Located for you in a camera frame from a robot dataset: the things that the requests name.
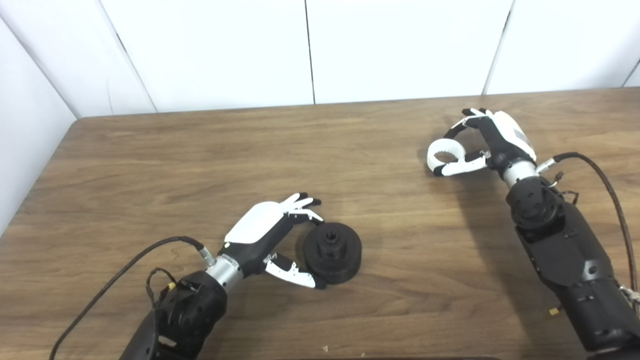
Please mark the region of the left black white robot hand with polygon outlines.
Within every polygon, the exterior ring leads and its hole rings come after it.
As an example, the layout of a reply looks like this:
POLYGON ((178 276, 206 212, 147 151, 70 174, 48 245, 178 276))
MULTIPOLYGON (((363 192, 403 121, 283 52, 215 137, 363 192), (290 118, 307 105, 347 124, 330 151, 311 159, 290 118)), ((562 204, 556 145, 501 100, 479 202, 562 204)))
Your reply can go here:
POLYGON ((224 237, 214 264, 206 273, 229 291, 240 280, 266 272, 279 280, 308 289, 324 290, 326 281, 275 251, 297 224, 324 224, 311 207, 321 205, 308 193, 294 193, 281 202, 256 203, 224 237))

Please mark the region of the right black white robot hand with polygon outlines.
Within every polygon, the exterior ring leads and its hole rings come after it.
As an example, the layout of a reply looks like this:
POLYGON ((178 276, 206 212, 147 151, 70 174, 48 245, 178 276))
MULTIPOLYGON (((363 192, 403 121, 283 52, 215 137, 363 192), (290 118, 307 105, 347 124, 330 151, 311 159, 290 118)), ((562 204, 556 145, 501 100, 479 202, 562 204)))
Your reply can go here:
POLYGON ((528 137, 507 112, 465 108, 462 114, 464 117, 427 150, 426 164, 436 177, 473 173, 485 168, 503 174, 521 161, 533 166, 537 164, 537 155, 528 137), (467 129, 478 130, 487 149, 468 153, 455 139, 467 129))

